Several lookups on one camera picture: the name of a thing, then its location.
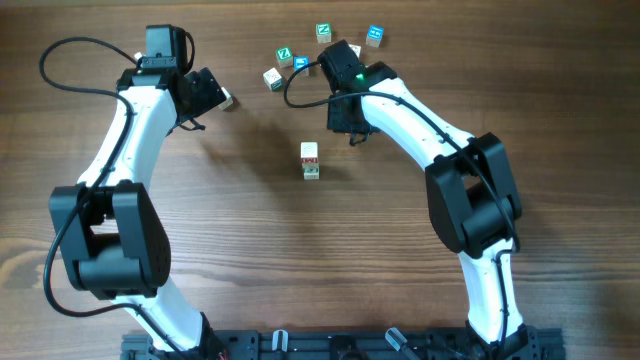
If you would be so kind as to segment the white block red side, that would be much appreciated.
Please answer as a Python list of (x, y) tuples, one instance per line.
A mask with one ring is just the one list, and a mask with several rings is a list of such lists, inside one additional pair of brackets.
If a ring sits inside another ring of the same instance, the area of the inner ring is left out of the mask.
[(300, 143), (300, 160), (302, 166), (317, 166), (319, 164), (317, 142)]

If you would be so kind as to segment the white block number four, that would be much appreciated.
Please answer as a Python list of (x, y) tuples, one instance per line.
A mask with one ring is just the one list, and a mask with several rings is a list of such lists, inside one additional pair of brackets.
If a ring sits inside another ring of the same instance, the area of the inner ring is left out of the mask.
[(319, 173), (303, 173), (304, 180), (318, 180), (320, 178)]

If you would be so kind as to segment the yellow block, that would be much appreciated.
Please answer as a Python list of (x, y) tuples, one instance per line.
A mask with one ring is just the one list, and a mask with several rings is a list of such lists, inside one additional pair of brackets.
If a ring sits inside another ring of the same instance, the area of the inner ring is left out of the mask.
[(303, 164), (302, 168), (305, 173), (316, 173), (319, 171), (319, 166), (317, 164)]

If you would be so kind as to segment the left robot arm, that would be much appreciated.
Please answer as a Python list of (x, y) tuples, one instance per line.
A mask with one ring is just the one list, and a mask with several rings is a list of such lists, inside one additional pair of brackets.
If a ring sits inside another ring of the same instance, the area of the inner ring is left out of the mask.
[(68, 317), (126, 310), (148, 345), (128, 340), (127, 359), (225, 359), (206, 316), (170, 278), (170, 242), (149, 187), (165, 138), (176, 128), (201, 129), (197, 117), (231, 98), (209, 69), (194, 70), (190, 33), (169, 24), (145, 33), (145, 52), (130, 60), (115, 90), (98, 92), (115, 99), (116, 111), (97, 155), (76, 184), (49, 198), (55, 238), (44, 296)]

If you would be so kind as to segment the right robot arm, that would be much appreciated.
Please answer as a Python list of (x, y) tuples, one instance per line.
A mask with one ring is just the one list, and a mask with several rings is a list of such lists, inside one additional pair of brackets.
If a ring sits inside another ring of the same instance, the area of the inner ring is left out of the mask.
[(447, 123), (394, 70), (382, 62), (363, 65), (344, 40), (317, 61), (341, 131), (379, 130), (423, 168), (430, 222), (461, 262), (476, 342), (494, 359), (523, 348), (526, 328), (511, 275), (522, 206), (503, 143), (491, 133), (475, 137)]

